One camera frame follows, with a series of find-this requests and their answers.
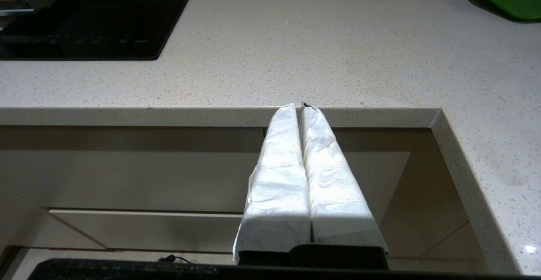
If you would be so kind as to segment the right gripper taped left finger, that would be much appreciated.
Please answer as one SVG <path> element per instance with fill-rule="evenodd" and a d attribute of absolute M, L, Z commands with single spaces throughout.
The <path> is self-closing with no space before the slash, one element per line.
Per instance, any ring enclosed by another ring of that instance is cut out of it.
<path fill-rule="evenodd" d="M 293 103 L 270 119 L 249 177 L 245 210 L 232 247 L 233 261 L 248 252 L 289 253 L 311 241 L 309 188 Z"/>

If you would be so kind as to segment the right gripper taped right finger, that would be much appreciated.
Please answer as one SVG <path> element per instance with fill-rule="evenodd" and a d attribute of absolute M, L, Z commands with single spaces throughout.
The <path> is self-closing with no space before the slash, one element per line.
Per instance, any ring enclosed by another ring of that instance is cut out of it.
<path fill-rule="evenodd" d="M 323 112 L 304 105 L 301 130 L 315 243 L 380 247 L 388 254 L 375 217 Z"/>

